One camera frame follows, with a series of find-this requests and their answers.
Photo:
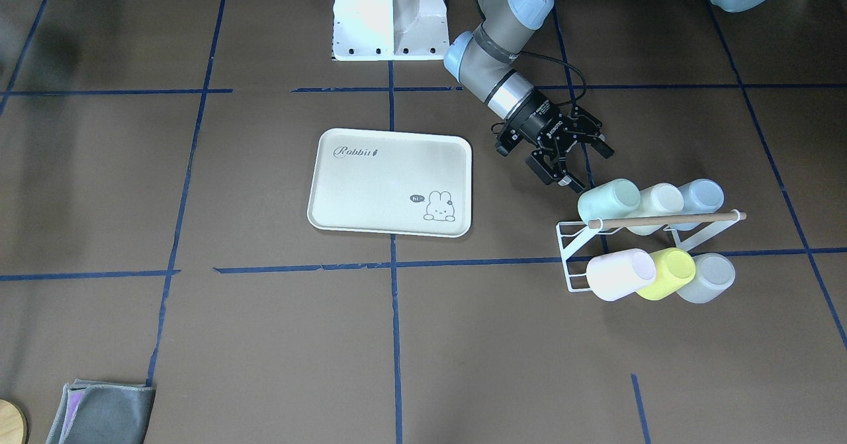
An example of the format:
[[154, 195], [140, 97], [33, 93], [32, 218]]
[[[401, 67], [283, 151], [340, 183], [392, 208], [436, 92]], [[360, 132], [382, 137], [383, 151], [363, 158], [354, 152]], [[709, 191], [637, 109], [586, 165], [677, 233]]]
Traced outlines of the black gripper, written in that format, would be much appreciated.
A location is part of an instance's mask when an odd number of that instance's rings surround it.
[[[506, 125], [517, 128], [526, 142], [536, 148], [552, 149], [557, 138], [567, 146], [581, 142], [589, 144], [605, 159], [611, 158], [615, 151], [605, 142], [602, 134], [602, 122], [587, 112], [584, 107], [572, 106], [569, 119], [562, 114], [559, 106], [541, 92], [529, 92], [518, 101], [506, 115]], [[575, 193], [586, 191], [586, 185], [573, 176], [566, 166], [565, 158], [544, 150], [532, 151], [526, 159], [529, 168], [545, 185], [557, 184], [568, 187]]]

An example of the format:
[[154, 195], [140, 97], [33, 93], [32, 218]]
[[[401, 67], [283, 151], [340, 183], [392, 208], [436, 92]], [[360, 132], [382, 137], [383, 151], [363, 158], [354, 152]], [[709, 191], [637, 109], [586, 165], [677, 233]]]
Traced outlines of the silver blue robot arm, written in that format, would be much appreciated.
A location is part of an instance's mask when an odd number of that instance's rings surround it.
[[463, 32], [444, 57], [447, 71], [500, 119], [496, 151], [509, 155], [522, 142], [533, 151], [527, 166], [547, 185], [557, 183], [581, 193], [585, 185], [568, 169], [569, 151], [587, 144], [602, 157], [614, 151], [605, 142], [602, 122], [578, 106], [550, 100], [514, 68], [526, 55], [527, 41], [544, 24], [555, 0], [474, 0], [481, 22]]

